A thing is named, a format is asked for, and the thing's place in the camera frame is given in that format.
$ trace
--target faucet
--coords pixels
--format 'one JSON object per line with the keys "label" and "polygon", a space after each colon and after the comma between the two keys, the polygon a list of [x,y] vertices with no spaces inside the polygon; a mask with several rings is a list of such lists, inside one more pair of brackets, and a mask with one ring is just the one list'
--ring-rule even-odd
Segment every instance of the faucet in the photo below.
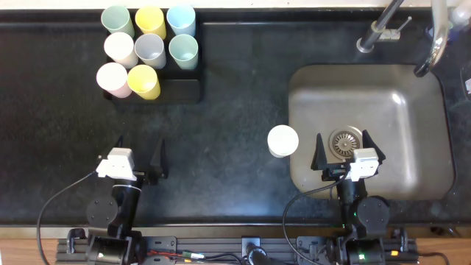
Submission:
{"label": "faucet", "polygon": [[[375,42],[380,39],[381,35],[386,31],[386,24],[389,22],[394,13],[404,0],[392,0],[391,4],[383,11],[377,21],[373,21],[371,27],[365,36],[357,41],[357,48],[360,52],[369,53],[375,48]],[[422,64],[417,64],[414,69],[416,77],[425,76],[431,68],[433,68],[440,57],[442,57],[448,40],[448,13],[446,0],[431,0],[432,16],[433,16],[433,41],[432,47]]]}

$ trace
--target drain strainer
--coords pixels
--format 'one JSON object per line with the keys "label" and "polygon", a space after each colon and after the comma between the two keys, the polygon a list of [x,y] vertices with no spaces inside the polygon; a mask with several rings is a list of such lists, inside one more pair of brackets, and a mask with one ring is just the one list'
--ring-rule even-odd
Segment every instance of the drain strainer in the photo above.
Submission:
{"label": "drain strainer", "polygon": [[340,158],[351,158],[353,150],[361,148],[361,132],[355,127],[346,126],[334,130],[329,139],[330,151]]}

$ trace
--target black tray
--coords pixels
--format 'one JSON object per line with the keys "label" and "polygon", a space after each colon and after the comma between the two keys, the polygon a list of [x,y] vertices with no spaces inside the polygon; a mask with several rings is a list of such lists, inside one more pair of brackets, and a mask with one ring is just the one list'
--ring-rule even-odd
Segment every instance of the black tray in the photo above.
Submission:
{"label": "black tray", "polygon": [[[135,35],[133,40],[136,41],[140,36],[143,35],[141,29],[135,23],[135,14],[137,10],[130,10],[132,24],[134,25]],[[163,40],[165,46],[165,53],[167,63],[162,69],[155,69],[157,72],[157,78],[160,83],[160,95],[154,100],[146,100],[141,98],[136,93],[131,93],[124,99],[117,98],[111,93],[103,90],[103,97],[113,101],[117,104],[195,104],[200,101],[202,96],[201,89],[201,77],[203,71],[202,64],[202,30],[198,23],[198,17],[196,14],[196,34],[194,38],[198,42],[198,66],[194,70],[182,70],[174,58],[169,53],[170,40],[175,37],[173,30],[166,20],[166,10],[163,10],[163,17],[165,19],[167,36]],[[113,59],[107,56],[106,63],[114,62]],[[144,64],[139,59],[138,65]]]}

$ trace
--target yellow cup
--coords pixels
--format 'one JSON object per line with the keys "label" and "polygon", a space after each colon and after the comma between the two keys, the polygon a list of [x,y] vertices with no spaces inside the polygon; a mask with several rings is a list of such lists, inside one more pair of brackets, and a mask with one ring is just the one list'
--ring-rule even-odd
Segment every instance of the yellow cup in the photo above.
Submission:
{"label": "yellow cup", "polygon": [[162,40],[167,36],[165,18],[162,10],[158,7],[148,6],[139,9],[135,14],[135,23],[145,34],[157,34]]}
{"label": "yellow cup", "polygon": [[127,84],[143,99],[156,99],[160,95],[157,73],[150,66],[139,65],[131,69],[127,75]]}

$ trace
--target stainless steel sink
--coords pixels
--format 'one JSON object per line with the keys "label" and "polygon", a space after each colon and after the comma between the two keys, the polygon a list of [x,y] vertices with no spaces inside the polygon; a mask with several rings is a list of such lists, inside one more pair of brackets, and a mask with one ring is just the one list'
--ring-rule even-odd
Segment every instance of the stainless steel sink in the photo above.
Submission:
{"label": "stainless steel sink", "polygon": [[[327,185],[310,169],[316,134],[329,162],[361,147],[368,130],[386,155],[379,174],[366,180],[369,195],[387,199],[439,199],[454,170],[442,88],[413,66],[306,66],[289,83],[289,125],[300,138],[291,178],[301,191]],[[314,194],[328,198],[329,191]]]}

